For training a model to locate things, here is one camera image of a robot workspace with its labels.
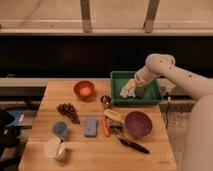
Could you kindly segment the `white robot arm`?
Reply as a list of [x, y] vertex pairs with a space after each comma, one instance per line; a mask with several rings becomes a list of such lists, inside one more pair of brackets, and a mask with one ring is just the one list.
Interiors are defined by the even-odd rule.
[[176, 66], [170, 54], [149, 54], [143, 67], [122, 88], [125, 97], [163, 76], [195, 104], [188, 121], [181, 171], [213, 171], [213, 79]]

